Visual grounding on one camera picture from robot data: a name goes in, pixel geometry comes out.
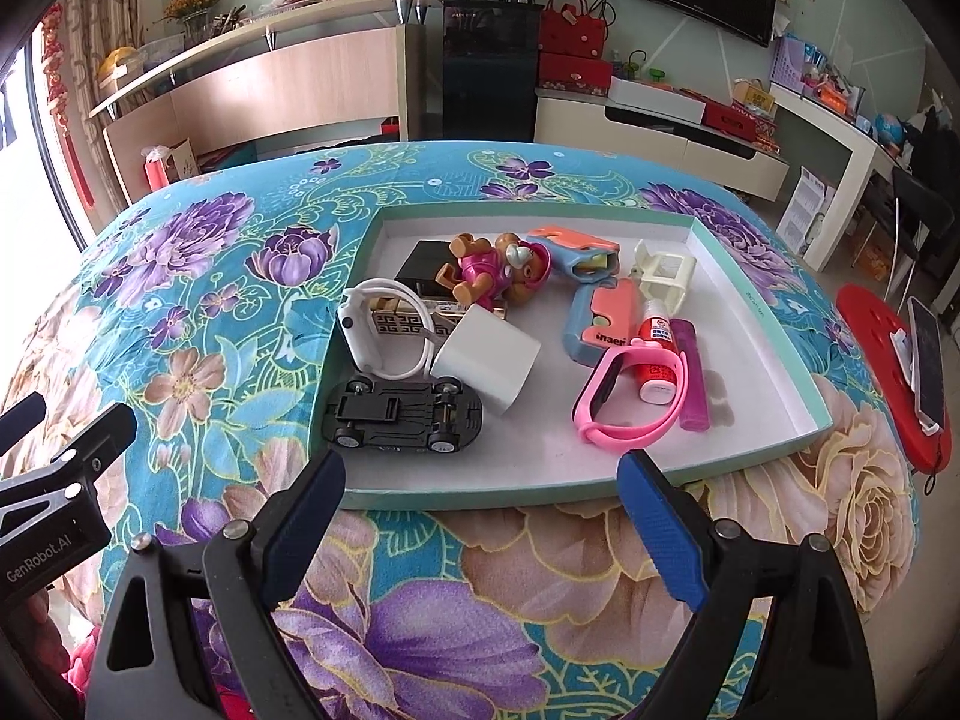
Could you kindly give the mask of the purple lighter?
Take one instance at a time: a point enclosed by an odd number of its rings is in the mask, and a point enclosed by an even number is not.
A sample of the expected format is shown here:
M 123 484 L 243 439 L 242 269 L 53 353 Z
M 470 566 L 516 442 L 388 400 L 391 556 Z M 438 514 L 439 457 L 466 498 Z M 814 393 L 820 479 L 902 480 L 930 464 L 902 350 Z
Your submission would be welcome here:
M 677 349 L 686 357 L 688 388 L 680 411 L 680 427 L 689 433 L 706 433 L 711 427 L 709 401 L 704 383 L 703 362 L 695 325 L 690 320 L 674 317 L 670 321 Z

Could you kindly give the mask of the pink smart watch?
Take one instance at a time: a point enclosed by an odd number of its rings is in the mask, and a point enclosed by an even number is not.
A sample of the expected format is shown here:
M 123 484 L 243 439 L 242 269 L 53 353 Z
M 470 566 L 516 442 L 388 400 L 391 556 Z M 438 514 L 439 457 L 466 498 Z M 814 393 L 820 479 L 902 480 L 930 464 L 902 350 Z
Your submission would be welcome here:
M 599 416 L 608 397 L 612 395 L 619 375 L 638 366 L 667 367 L 674 374 L 677 392 L 670 403 L 669 410 L 654 421 L 636 424 L 636 426 L 615 426 L 615 424 L 602 422 Z M 571 419 L 579 437 L 612 454 L 646 449 L 669 433 L 679 419 L 688 388 L 686 376 L 688 371 L 685 355 L 662 348 L 654 341 L 635 338 L 626 346 L 607 348 L 590 372 L 589 379 L 584 384 L 571 411 Z

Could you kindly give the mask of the white smart watch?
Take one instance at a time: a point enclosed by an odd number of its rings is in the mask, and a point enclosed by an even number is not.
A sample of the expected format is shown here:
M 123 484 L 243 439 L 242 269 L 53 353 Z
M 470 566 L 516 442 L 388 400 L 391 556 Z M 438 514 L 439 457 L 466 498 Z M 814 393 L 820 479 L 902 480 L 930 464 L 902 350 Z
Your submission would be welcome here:
M 370 300 L 373 298 L 394 298 L 405 302 L 420 317 L 421 353 L 412 369 L 404 372 L 391 372 L 387 369 L 377 341 L 379 332 L 370 309 Z M 426 376 L 430 372 L 436 353 L 433 316 L 427 305 L 405 284 L 389 278 L 370 278 L 343 289 L 342 298 L 337 305 L 337 320 L 357 371 L 387 382 Z

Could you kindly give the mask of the black toy car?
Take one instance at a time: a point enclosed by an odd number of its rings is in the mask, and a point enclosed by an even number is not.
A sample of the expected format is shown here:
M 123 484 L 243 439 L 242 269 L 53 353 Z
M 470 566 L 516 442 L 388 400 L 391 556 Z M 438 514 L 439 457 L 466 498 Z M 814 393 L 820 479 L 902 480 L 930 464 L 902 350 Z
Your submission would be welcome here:
M 342 449 L 455 454 L 480 436 L 483 403 L 455 377 L 382 380 L 355 374 L 332 390 L 320 432 Z

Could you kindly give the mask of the patterned white rectangular block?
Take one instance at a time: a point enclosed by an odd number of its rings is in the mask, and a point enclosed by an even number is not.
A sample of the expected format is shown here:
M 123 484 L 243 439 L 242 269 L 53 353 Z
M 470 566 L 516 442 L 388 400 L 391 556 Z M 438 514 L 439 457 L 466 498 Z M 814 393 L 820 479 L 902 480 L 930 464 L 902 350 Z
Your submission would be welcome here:
M 466 309 L 457 302 L 425 299 L 423 301 L 433 322 L 433 333 L 446 338 L 464 317 Z M 421 335 L 423 322 L 420 312 L 398 298 L 374 298 L 370 302 L 371 319 L 381 335 Z

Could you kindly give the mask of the blue orange toy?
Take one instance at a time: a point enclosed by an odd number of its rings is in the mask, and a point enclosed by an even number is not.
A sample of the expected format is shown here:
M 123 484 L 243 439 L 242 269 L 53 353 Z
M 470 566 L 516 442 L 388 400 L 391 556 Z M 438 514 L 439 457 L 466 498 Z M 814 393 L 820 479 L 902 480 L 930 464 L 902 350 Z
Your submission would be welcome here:
M 574 289 L 562 343 L 583 366 L 596 366 L 604 351 L 625 346 L 640 328 L 640 291 L 628 278 L 607 278 Z
M 596 284 L 620 273 L 620 246 L 616 242 L 555 224 L 532 229 L 526 239 L 547 249 L 555 277 Z

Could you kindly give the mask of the cream plastic hair claw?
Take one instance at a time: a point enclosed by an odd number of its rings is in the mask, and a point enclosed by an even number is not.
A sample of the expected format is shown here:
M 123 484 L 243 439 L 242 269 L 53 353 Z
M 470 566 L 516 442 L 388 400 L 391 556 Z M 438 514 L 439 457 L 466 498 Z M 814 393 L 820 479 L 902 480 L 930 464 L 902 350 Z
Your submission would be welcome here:
M 661 301 L 669 317 L 682 309 L 690 289 L 697 259 L 692 255 L 652 252 L 640 239 L 633 250 L 630 278 L 646 299 Z

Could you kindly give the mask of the black power adapter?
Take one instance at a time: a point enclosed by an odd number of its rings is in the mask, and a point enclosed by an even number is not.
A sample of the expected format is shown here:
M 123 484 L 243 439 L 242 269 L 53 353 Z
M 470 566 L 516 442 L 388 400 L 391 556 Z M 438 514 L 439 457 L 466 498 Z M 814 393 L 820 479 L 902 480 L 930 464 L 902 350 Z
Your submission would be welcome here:
M 395 275 L 421 299 L 452 301 L 459 281 L 459 262 L 443 241 L 418 241 Z

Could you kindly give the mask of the white power adapter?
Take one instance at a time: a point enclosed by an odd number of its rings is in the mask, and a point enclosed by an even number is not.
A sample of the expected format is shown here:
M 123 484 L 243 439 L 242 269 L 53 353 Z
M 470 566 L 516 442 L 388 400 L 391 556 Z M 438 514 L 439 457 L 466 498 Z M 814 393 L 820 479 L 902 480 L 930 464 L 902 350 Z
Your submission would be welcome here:
M 437 379 L 454 377 L 483 405 L 502 415 L 514 405 L 534 369 L 542 343 L 481 305 L 471 305 L 431 365 Z

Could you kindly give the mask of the brown pink puppy toy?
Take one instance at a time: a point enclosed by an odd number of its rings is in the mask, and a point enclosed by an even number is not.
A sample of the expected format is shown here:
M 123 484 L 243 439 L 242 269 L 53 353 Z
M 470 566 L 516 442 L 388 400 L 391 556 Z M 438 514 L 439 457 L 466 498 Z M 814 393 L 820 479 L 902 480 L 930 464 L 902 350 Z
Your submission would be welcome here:
M 448 249 L 454 263 L 441 266 L 434 281 L 462 307 L 527 304 L 550 275 L 551 254 L 544 244 L 514 232 L 503 232 L 494 242 L 462 232 Z

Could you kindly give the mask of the red paper bag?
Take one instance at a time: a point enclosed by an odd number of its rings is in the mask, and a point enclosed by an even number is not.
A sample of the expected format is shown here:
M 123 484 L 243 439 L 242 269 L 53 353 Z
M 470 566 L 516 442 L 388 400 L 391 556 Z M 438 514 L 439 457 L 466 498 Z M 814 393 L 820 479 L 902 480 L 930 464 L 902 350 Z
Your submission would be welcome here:
M 142 151 L 143 172 L 151 192 L 161 190 L 178 180 L 178 171 L 167 146 L 156 145 Z

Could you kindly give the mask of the red plastic stool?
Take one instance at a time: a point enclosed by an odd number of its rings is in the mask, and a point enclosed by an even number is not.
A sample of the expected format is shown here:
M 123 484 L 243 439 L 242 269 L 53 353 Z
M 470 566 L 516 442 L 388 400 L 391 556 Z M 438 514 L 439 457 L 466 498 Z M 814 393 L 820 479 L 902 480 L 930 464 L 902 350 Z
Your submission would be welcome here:
M 910 465 L 923 475 L 942 473 L 952 455 L 952 438 L 947 431 L 950 422 L 937 436 L 924 436 L 914 414 L 913 392 L 893 348 L 893 333 L 908 330 L 908 325 L 877 294 L 857 284 L 839 288 L 836 309 L 866 356 Z

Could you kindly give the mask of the black chair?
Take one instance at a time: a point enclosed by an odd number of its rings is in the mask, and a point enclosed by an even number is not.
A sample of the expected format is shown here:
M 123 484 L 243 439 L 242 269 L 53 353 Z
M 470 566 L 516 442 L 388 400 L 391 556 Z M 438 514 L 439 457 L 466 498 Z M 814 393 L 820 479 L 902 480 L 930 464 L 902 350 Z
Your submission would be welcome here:
M 903 167 L 892 171 L 889 195 L 875 207 L 875 221 L 892 238 L 892 265 L 884 299 L 900 296 L 903 309 L 916 268 L 940 239 L 957 227 L 958 206 L 919 182 Z

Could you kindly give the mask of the white desk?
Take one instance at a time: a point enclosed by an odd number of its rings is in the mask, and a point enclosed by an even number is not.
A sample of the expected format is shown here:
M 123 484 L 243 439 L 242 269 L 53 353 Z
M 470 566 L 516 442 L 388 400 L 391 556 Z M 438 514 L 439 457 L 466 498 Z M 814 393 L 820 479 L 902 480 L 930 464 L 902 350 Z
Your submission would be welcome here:
M 822 271 L 844 238 L 871 177 L 889 181 L 895 160 L 869 135 L 811 99 L 778 83 L 771 83 L 770 93 L 778 106 L 776 139 L 781 156 L 793 171 L 808 167 L 835 188 L 804 255 L 812 270 Z

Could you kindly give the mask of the red handbag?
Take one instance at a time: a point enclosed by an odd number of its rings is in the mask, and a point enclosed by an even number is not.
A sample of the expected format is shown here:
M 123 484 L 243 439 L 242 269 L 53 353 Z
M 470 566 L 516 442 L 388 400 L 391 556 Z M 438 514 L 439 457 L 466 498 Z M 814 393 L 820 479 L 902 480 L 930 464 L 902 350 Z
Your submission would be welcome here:
M 607 21 L 592 13 L 587 0 L 548 0 L 540 13 L 539 47 L 545 54 L 599 60 L 607 34 Z

